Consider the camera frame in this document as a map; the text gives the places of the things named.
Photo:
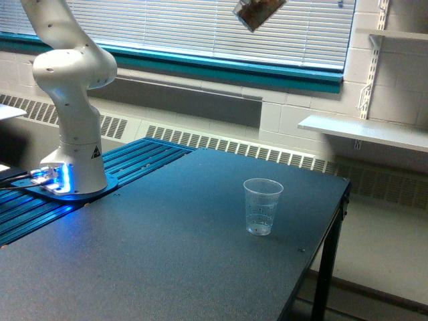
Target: table leg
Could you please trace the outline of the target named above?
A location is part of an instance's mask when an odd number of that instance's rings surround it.
[[[339,213],[334,220],[328,235],[324,241],[322,249],[322,257],[320,264],[320,272],[316,284],[314,306],[312,307],[311,321],[322,321],[326,311],[328,291],[330,289],[330,281],[333,275],[334,260],[336,259],[336,251],[339,242],[340,228],[345,214],[346,200],[343,201],[339,208]]]

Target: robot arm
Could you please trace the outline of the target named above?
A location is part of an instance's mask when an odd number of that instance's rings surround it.
[[[66,0],[21,3],[36,34],[53,47],[33,65],[35,81],[53,100],[60,124],[59,148],[41,161],[42,167],[60,171],[55,183],[44,187],[57,195],[100,191],[107,185],[100,157],[100,113],[86,91],[112,82],[116,61],[86,35]]]

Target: white shelf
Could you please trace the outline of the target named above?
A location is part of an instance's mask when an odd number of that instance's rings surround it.
[[[428,152],[428,131],[388,122],[345,116],[312,115],[298,128],[366,142]]]
[[[404,31],[389,31],[363,28],[357,28],[356,32],[367,33],[369,35],[382,36],[387,38],[428,41],[428,33],[413,33]]]
[[[0,104],[0,120],[23,116],[27,114],[24,110]]]

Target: floor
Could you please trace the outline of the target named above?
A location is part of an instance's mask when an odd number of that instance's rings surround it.
[[[334,276],[428,306],[427,244],[426,211],[353,195]],[[319,261],[320,255],[313,270],[318,270]],[[347,300],[340,291],[332,292],[329,304],[337,310],[359,310],[353,315],[363,320],[428,320],[422,315],[399,317],[399,310],[362,296]]]
[[[310,319],[316,279],[307,277],[294,302],[291,321]],[[325,321],[428,321],[424,315],[403,307],[370,298],[352,290],[332,286]]]

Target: mounting plate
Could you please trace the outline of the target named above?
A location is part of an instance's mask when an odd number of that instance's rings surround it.
[[[99,192],[89,193],[89,194],[55,195],[53,193],[50,193],[43,187],[30,187],[25,189],[25,191],[28,191],[30,193],[36,194],[38,196],[41,196],[47,199],[59,201],[59,202],[89,203],[103,197],[105,194],[108,194],[118,188],[118,179],[115,176],[106,175],[106,178],[107,178],[107,187],[105,189],[102,189]],[[31,184],[33,183],[31,182],[30,179],[21,179],[20,181],[14,182],[12,185],[16,187],[20,187],[20,186],[26,186]]]

